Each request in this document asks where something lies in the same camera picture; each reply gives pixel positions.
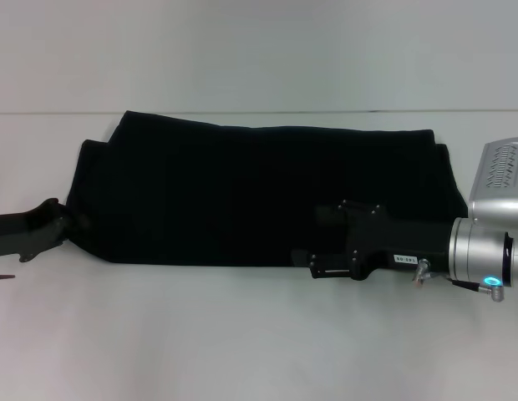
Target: white wall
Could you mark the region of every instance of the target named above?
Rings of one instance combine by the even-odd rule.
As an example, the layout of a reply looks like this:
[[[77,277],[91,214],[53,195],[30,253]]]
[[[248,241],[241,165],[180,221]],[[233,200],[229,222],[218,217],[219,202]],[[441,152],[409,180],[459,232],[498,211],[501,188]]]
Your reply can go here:
[[[518,0],[0,0],[0,111],[518,109]]]
[[[125,109],[434,129],[467,195],[518,111],[318,112],[518,110],[518,2],[0,0],[0,214],[64,200],[81,142]],[[0,257],[12,272],[0,400],[518,400],[518,288],[495,304],[393,272],[121,266],[72,244]]]

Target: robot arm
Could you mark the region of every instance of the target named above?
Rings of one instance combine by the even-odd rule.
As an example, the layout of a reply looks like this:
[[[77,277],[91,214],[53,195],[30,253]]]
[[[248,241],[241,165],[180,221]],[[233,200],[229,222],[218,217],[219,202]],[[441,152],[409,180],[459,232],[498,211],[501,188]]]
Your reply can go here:
[[[518,281],[518,138],[485,146],[469,201],[469,218],[446,223],[395,221],[384,207],[366,211],[342,202],[330,215],[317,212],[322,230],[344,226],[344,250],[309,252],[314,278],[363,280],[376,268],[414,270],[421,286],[443,276],[457,287],[504,299]]]

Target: white table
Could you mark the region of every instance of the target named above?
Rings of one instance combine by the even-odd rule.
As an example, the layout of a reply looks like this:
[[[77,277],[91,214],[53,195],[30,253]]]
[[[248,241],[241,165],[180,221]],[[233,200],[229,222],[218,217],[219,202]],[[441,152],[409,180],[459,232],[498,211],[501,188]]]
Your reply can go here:
[[[180,115],[218,124],[435,130],[464,195],[518,113]],[[0,115],[0,214],[68,194],[119,115]],[[0,257],[0,400],[518,400],[518,289],[298,268],[111,265],[72,244]]]

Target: glowing blue ring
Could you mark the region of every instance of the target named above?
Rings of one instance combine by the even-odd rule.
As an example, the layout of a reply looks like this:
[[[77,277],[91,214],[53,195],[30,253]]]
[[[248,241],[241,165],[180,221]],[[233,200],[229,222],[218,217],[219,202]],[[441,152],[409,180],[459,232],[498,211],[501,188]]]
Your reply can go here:
[[[495,277],[486,277],[484,279],[484,283],[488,286],[501,286],[502,281]]]

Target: white label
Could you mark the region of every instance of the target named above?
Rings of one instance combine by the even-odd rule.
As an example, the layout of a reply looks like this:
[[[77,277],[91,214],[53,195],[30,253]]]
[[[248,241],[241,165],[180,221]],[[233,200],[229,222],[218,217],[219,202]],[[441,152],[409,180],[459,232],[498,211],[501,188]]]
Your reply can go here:
[[[411,265],[418,265],[419,261],[415,256],[395,255],[394,261],[397,263],[409,263]]]

